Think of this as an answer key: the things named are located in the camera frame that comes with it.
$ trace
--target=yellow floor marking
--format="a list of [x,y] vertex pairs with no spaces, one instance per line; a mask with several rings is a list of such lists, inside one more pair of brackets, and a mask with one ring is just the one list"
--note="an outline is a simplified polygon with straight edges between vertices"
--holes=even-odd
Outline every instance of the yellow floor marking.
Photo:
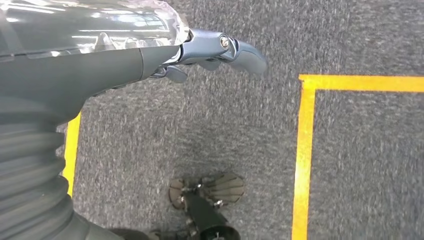
[[317,90],[424,93],[423,76],[301,74],[291,238],[308,239],[309,187]]
[[422,76],[358,76],[302,74],[304,88],[336,91],[424,92]]
[[308,234],[315,89],[302,88],[301,94],[297,127],[296,171],[294,174],[293,227],[291,231],[291,238],[296,240],[305,240]]
[[75,167],[77,163],[78,136],[80,133],[81,113],[67,124],[65,160],[66,167],[63,170],[63,177],[69,182],[67,194],[72,197],[74,190]]

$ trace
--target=clear plastic cover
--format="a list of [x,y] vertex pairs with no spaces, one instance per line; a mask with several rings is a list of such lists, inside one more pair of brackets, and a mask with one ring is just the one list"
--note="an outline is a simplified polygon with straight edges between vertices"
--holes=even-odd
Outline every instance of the clear plastic cover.
[[175,46],[189,27],[158,0],[0,0],[0,58]]

